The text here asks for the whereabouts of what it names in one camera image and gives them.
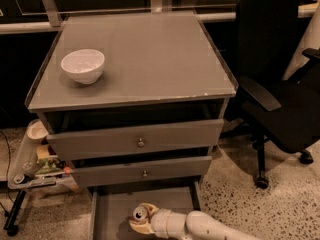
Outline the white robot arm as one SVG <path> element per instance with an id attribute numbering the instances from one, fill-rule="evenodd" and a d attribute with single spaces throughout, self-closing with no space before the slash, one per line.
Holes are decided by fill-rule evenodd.
<path id="1" fill-rule="evenodd" d="M 231 107 L 256 132 L 259 176 L 264 177 L 264 143 L 311 161 L 306 148 L 319 140 L 319 51 L 306 49 L 309 61 L 289 79 L 282 78 L 295 49 L 298 5 L 287 1 L 243 0 L 238 3 L 237 66 L 239 83 Z M 259 240 L 229 228 L 201 211 L 188 214 L 140 204 L 132 214 L 133 230 L 177 240 Z"/>

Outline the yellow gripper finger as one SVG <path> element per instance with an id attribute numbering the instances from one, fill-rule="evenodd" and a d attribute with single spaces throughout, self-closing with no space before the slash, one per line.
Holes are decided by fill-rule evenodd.
<path id="1" fill-rule="evenodd" d="M 159 210 L 158 207 L 151 203 L 141 203 L 138 206 L 137 217 L 138 218 L 149 218 L 155 212 Z"/>
<path id="2" fill-rule="evenodd" d="M 130 220 L 129 224 L 131 228 L 141 234 L 150 235 L 154 234 L 155 231 L 151 227 L 151 222 L 149 220 L 135 221 Z"/>

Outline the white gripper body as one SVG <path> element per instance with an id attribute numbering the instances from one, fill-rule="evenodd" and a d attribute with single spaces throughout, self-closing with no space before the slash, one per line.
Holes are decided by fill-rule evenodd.
<path id="1" fill-rule="evenodd" d="M 159 209 L 151 216 L 151 228 L 159 238 L 186 240 L 188 234 L 186 217 L 186 214 Z"/>

